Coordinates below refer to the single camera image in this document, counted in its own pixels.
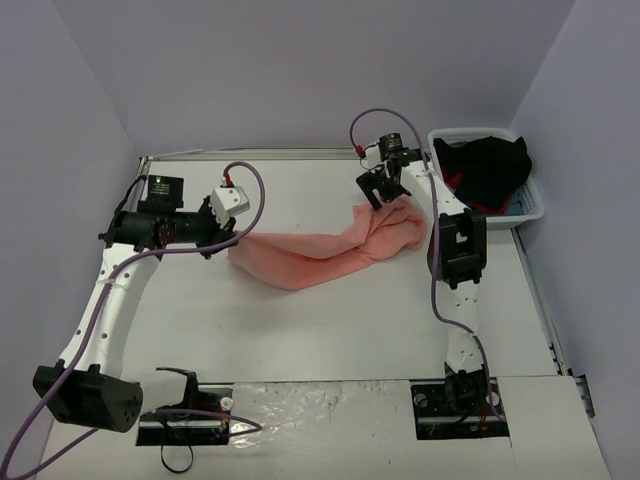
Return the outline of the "pink t shirt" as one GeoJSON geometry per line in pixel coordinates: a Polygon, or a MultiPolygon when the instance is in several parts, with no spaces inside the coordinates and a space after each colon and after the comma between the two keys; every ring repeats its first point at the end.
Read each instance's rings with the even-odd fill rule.
{"type": "Polygon", "coordinates": [[[271,287],[295,291],[320,285],[418,250],[429,223],[401,197],[379,210],[352,208],[353,223],[340,234],[251,233],[229,250],[229,262],[271,287]]]}

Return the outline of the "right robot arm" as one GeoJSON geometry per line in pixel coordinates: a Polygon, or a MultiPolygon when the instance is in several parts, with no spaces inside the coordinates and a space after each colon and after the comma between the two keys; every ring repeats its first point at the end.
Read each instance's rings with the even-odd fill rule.
{"type": "Polygon", "coordinates": [[[443,398],[465,413],[487,392],[486,360],[479,346],[479,284],[487,264],[485,216],[458,200],[422,152],[403,145],[398,133],[355,153],[365,172],[356,184],[379,210],[398,198],[414,201],[431,225],[427,266],[431,306],[447,328],[443,398]]]}

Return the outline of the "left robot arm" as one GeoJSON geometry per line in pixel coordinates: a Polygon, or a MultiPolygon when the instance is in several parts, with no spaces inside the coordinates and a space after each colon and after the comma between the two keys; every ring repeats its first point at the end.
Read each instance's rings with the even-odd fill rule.
{"type": "Polygon", "coordinates": [[[52,366],[40,366],[33,386],[62,424],[125,433],[143,406],[142,386],[122,377],[127,338],[144,290],[169,245],[191,245],[202,256],[234,236],[235,217],[249,207],[225,178],[195,211],[184,208],[184,181],[143,175],[145,195],[119,204],[106,232],[102,266],[76,332],[52,366]]]}

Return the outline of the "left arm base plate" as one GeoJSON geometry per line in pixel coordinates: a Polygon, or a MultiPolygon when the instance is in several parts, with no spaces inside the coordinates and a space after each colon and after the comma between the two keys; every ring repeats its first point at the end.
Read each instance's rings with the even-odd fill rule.
{"type": "MultiPolygon", "coordinates": [[[[233,408],[233,387],[203,385],[192,405],[171,405],[170,409],[192,408],[228,414],[233,408]]],[[[159,421],[152,413],[141,416],[136,430],[135,445],[151,446],[226,446],[229,443],[230,422],[202,414],[172,414],[159,421]]]]}

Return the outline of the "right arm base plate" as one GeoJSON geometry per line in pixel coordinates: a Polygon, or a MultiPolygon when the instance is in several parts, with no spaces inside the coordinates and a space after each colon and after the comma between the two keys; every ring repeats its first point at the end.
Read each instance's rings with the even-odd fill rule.
{"type": "Polygon", "coordinates": [[[491,395],[454,409],[445,395],[443,380],[411,381],[415,436],[419,441],[509,438],[510,431],[498,383],[491,380],[491,395]]]}

